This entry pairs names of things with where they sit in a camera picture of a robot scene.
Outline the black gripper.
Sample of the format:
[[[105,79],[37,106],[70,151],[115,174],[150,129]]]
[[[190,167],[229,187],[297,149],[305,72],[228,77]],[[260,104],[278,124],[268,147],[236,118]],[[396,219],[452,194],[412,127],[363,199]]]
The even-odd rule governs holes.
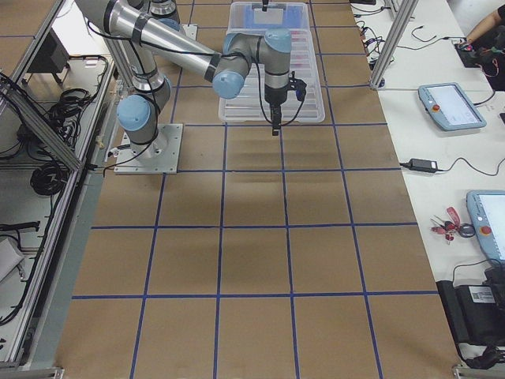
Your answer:
[[[281,88],[273,88],[269,85],[264,86],[264,99],[270,105],[271,114],[271,134],[275,137],[279,135],[282,123],[282,108],[281,106],[287,100],[287,93],[290,86],[287,84]]]

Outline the person forearm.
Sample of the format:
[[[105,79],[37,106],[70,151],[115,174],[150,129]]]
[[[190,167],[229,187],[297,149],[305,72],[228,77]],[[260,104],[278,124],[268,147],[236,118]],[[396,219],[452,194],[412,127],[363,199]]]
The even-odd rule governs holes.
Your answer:
[[[492,11],[488,16],[484,17],[466,37],[468,43],[474,43],[481,38],[485,33],[499,26],[504,22],[504,6]]]

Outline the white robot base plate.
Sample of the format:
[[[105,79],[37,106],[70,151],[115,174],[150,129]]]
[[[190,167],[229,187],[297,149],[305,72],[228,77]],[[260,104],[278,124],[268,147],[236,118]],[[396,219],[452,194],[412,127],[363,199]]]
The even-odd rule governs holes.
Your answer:
[[[176,174],[183,134],[182,124],[158,124],[158,136],[145,152],[144,148],[131,144],[126,132],[122,144],[127,148],[119,149],[114,157],[117,165],[116,174]]]

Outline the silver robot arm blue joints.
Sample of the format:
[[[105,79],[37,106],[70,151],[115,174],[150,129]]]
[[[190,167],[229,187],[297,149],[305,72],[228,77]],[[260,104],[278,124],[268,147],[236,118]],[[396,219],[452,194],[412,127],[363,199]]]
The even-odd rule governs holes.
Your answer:
[[[128,0],[130,6],[142,10],[160,20],[172,20],[180,23],[175,0]]]
[[[158,136],[157,116],[170,98],[168,80],[159,72],[155,55],[201,75],[223,99],[237,97],[253,66],[264,68],[264,86],[289,85],[292,37],[286,28],[262,35],[231,33],[223,51],[190,39],[127,1],[79,1],[80,11],[99,35],[122,44],[132,76],[134,95],[118,106],[118,121],[130,143],[145,152]]]

